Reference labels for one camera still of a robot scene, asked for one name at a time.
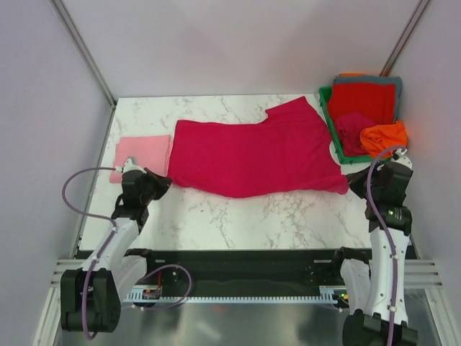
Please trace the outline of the light pink t-shirt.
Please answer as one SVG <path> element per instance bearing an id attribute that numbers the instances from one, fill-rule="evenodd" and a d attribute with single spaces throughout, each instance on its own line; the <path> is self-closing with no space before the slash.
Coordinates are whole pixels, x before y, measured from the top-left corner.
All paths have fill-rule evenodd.
<path id="1" fill-rule="evenodd" d="M 122 167 L 128 157 L 132 156 L 138 166 L 147 167 L 153 173 L 165 177 L 168 172 L 171 149 L 170 135 L 122 137 L 115 147 L 113 166 Z"/>

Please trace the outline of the magenta t-shirt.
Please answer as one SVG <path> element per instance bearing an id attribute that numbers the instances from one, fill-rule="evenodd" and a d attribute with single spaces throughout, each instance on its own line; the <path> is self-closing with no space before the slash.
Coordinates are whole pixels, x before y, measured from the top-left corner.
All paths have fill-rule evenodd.
<path id="1" fill-rule="evenodd" d="M 266 111 L 254 124 L 176 124 L 168 176 L 175 185 L 249 198 L 316 190 L 345 194 L 328 128 L 305 97 Z"/>

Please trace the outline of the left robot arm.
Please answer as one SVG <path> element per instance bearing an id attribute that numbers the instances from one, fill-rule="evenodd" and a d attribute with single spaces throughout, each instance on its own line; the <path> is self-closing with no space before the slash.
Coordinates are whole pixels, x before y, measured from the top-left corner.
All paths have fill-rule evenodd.
<path id="1" fill-rule="evenodd" d="M 155 262 L 128 250 L 148 220 L 149 204 L 167 193 L 171 179 L 131 164 L 122 171 L 121 185 L 107 217 L 107 234 L 79 267 L 65 270 L 60 279 L 61 327 L 83 332 L 89 340 L 113 332 L 132 287 L 138 281 L 152 283 L 158 275 Z"/>

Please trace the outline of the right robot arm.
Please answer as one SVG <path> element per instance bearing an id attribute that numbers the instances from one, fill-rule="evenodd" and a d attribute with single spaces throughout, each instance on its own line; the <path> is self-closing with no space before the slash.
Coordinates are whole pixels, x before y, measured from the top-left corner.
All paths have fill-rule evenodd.
<path id="1" fill-rule="evenodd" d="M 349 315 L 343 345 L 417 345 L 419 333 L 408 325 L 404 269 L 412 215 L 404 206 L 413 175 L 409 159 L 392 159 L 354 175 L 351 190 L 366 201 L 372 245 L 370 259 L 341 248 L 330 265 L 331 278 L 346 285 Z"/>

